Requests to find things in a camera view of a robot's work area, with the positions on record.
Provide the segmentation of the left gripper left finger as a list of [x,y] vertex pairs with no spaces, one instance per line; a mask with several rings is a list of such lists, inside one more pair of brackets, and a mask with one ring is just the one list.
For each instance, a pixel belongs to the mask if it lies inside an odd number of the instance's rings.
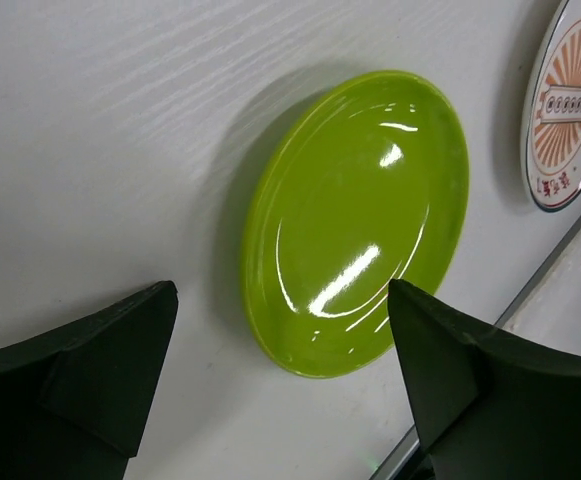
[[121,479],[138,454],[178,310],[160,281],[0,348],[0,479]]

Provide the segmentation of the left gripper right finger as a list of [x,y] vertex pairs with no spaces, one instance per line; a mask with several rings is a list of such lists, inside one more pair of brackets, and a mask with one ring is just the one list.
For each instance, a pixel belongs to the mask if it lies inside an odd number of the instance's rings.
[[581,479],[581,356],[508,333],[405,280],[388,313],[437,479]]

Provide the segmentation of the green plate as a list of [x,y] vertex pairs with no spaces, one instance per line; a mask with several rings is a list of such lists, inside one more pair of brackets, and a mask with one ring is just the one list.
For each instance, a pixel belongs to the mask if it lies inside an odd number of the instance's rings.
[[439,288],[469,185],[459,116],[427,79],[374,71],[314,101],[271,155],[246,218],[242,295],[261,350],[317,379],[382,356],[391,281]]

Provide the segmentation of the sunburst patterned white plate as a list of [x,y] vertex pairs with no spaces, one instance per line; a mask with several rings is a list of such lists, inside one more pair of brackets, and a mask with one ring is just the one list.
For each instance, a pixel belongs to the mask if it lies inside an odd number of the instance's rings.
[[521,172],[531,201],[558,212],[581,195],[581,0],[562,1],[527,88]]

